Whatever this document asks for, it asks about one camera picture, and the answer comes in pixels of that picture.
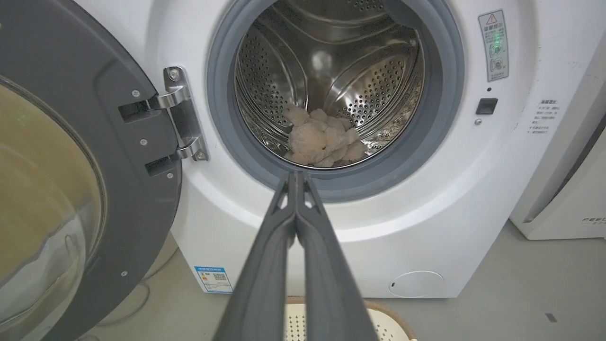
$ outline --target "power cord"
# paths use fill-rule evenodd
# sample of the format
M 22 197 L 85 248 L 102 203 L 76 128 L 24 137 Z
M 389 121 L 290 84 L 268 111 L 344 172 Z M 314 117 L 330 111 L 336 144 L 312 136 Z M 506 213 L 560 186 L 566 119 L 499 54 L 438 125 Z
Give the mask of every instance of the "power cord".
M 164 268 L 166 268 L 166 266 L 170 263 L 170 261 L 173 260 L 173 258 L 177 254 L 177 252 L 179 252 L 179 248 L 176 248 L 175 251 L 173 252 L 173 254 L 170 255 L 170 257 L 166 260 L 166 262 L 164 262 L 164 264 L 162 264 L 156 271 L 152 272 L 148 276 L 143 277 L 143 279 L 141 280 L 141 282 L 137 283 L 138 286 L 142 286 L 145 289 L 145 298 L 143 299 L 143 302 L 141 302 L 141 304 L 139 306 L 137 306 L 137 308 L 135 308 L 135 310 L 133 310 L 132 312 L 126 314 L 125 316 L 122 316 L 122 317 L 120 317 L 118 319 L 115 319 L 115 320 L 110 320 L 110 321 L 106 321 L 106 322 L 104 322 L 103 320 L 101 320 L 101 322 L 97 323 L 96 326 L 97 327 L 101 327 L 101 328 L 105 328 L 105 327 L 109 327 L 109 326 L 114 326 L 114 325 L 117 325 L 119 323 L 122 323 L 122 322 L 130 319 L 135 314 L 137 314 L 139 311 L 141 311 L 141 309 L 143 309 L 143 307 L 145 306 L 145 304 L 147 304 L 147 301 L 150 298 L 150 294 L 152 293 L 152 291 L 151 291 L 149 285 L 146 283 L 146 281 L 149 280 L 149 279 L 151 279 L 155 275 L 157 275 Z M 85 335 L 81 336 L 80 338 L 78 338 L 78 341 L 91 341 L 91 340 L 101 341 L 98 337 L 96 337 L 94 335 L 89 335 L 89 334 L 85 334 Z

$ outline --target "door hinge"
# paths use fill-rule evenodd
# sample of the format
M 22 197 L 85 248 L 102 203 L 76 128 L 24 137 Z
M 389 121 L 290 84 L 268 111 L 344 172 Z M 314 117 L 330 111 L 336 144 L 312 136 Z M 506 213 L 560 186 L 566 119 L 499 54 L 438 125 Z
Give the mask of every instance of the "door hinge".
M 166 94 L 156 95 L 145 102 L 149 110 L 165 109 L 168 112 L 179 144 L 173 157 L 208 160 L 202 127 L 191 98 L 185 69 L 180 66 L 165 68 L 164 87 Z

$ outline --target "floor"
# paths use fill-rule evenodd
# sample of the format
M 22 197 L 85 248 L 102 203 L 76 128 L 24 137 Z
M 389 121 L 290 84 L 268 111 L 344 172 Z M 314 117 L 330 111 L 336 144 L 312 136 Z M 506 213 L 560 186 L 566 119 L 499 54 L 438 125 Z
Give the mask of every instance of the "floor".
M 169 239 L 156 263 L 175 247 Z M 139 313 L 88 335 L 101 341 L 211 340 L 228 295 L 204 294 L 180 253 L 148 284 L 151 295 Z M 137 287 L 108 319 L 132 311 L 144 294 Z M 458 298 L 377 301 L 400 313 L 419 341 L 603 341 L 606 240 L 528 241 L 508 222 Z

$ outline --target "stuffed animal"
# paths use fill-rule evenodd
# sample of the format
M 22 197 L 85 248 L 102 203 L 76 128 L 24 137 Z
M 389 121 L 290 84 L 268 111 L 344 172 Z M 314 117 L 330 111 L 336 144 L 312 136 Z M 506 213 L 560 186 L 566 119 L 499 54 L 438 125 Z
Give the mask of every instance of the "stuffed animal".
M 290 152 L 286 159 L 316 167 L 332 167 L 339 160 L 357 161 L 364 156 L 366 145 L 352 129 L 347 118 L 326 115 L 322 109 L 307 113 L 290 106 L 284 116 L 293 124 L 288 136 Z

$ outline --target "brand logo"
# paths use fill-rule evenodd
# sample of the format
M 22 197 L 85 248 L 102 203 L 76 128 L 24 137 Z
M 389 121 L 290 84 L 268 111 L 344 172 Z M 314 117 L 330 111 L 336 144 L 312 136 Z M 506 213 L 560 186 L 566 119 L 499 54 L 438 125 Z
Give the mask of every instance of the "brand logo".
M 582 225 L 606 225 L 606 218 L 583 218 Z

